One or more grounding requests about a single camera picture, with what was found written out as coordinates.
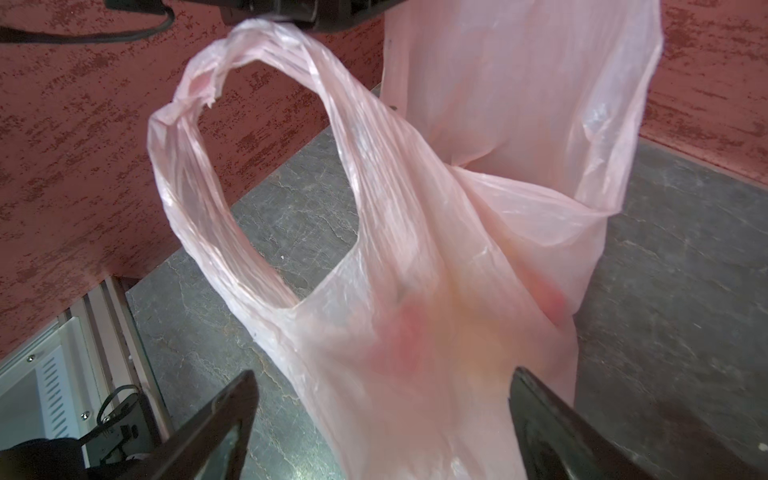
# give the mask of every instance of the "pink plastic bag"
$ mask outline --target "pink plastic bag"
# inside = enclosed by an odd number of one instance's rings
[[[357,243],[301,301],[235,224],[197,129],[229,70],[253,60],[322,98],[359,214]],[[639,117],[627,113],[632,134]],[[609,210],[442,163],[318,41],[261,20],[190,61],[147,146],[174,232],[350,480],[525,477],[511,374],[525,365],[572,400],[569,288],[586,282]],[[587,257],[569,259],[574,245]]]

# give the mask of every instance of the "gray marble surface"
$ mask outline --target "gray marble surface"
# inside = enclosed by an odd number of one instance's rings
[[[328,131],[233,208],[301,297],[356,238]],[[577,315],[577,410],[658,478],[768,469],[768,192],[652,147]],[[260,407],[243,478],[342,478],[286,379],[178,251],[128,293],[176,427],[244,369]]]

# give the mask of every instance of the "red wall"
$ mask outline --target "red wall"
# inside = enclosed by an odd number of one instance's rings
[[[768,2],[662,0],[641,134],[768,185]]]
[[[148,41],[0,45],[0,358],[104,276],[142,277],[179,247],[154,185],[147,119],[188,59],[228,29],[216,8],[173,7],[176,25]],[[0,6],[0,25],[68,34],[160,19],[101,0]],[[382,22],[322,38],[371,88],[382,39]],[[261,64],[233,73],[200,124],[233,203],[327,119],[315,94]]]

